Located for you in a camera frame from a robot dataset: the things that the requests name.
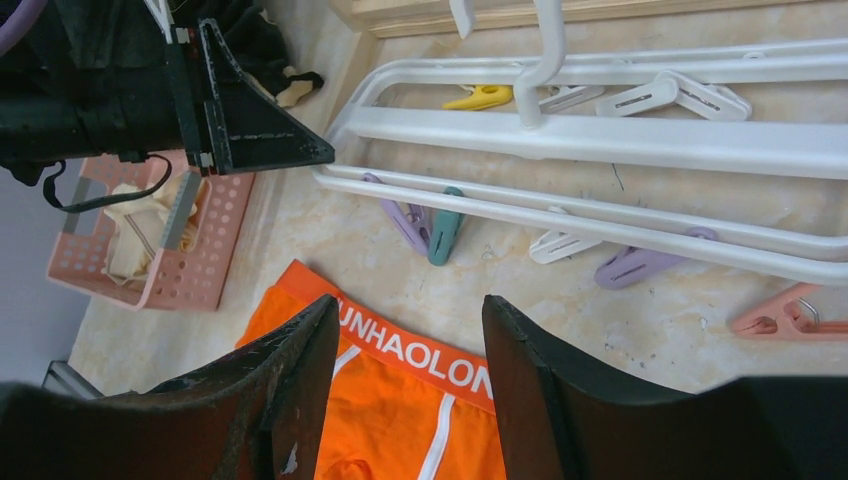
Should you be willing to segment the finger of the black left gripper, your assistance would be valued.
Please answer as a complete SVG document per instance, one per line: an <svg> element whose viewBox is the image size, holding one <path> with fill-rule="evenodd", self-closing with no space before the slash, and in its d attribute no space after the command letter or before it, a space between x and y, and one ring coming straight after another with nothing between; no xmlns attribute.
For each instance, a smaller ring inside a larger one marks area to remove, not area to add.
<svg viewBox="0 0 848 480"><path fill-rule="evenodd" d="M261 93L226 45L216 21L199 23L204 114L217 175L332 164L333 146Z"/></svg>

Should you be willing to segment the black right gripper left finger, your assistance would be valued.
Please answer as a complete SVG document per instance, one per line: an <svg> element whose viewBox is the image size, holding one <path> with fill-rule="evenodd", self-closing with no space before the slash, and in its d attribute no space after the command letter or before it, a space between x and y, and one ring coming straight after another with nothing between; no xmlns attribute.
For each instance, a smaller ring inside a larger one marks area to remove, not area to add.
<svg viewBox="0 0 848 480"><path fill-rule="evenodd" d="M320 297L261 338L145 393L1 387L5 479L310 479L339 341Z"/></svg>

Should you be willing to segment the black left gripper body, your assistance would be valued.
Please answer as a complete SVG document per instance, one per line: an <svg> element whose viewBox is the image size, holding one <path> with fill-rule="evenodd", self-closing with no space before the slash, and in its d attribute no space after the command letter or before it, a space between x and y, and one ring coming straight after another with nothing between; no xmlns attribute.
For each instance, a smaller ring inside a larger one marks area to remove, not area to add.
<svg viewBox="0 0 848 480"><path fill-rule="evenodd" d="M1 165L45 181L69 159L139 163L199 147L195 1L5 1Z"/></svg>

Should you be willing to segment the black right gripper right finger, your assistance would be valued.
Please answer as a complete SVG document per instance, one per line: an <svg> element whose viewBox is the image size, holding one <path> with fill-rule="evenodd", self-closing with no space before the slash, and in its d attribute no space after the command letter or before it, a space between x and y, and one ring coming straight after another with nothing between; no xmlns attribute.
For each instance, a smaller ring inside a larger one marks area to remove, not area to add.
<svg viewBox="0 0 848 480"><path fill-rule="evenodd" d="M482 324L510 479L843 479L847 381L741 377L691 394L613 367L489 295Z"/></svg>

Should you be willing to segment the orange underwear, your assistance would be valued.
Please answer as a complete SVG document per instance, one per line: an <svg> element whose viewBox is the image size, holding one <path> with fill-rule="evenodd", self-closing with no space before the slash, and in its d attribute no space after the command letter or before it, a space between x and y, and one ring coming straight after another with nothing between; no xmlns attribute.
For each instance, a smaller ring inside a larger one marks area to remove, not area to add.
<svg viewBox="0 0 848 480"><path fill-rule="evenodd" d="M315 478L505 478L486 360L380 317L304 263L268 288L238 344L325 294L340 338Z"/></svg>

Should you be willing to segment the white multi-clip hanger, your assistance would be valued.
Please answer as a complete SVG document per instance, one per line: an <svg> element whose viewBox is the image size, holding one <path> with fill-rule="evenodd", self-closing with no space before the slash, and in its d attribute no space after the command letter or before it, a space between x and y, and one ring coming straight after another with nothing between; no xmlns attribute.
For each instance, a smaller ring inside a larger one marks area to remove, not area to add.
<svg viewBox="0 0 848 480"><path fill-rule="evenodd" d="M328 130L337 149L374 139L513 155L688 170L843 180L842 124L750 122L733 84L839 81L843 38L601 54L566 50L556 1L536 5L538 57L404 59L368 74ZM510 85L515 112L377 105L397 84ZM340 164L322 186L492 220L564 231L799 282L843 286L847 240L526 190Z"/></svg>

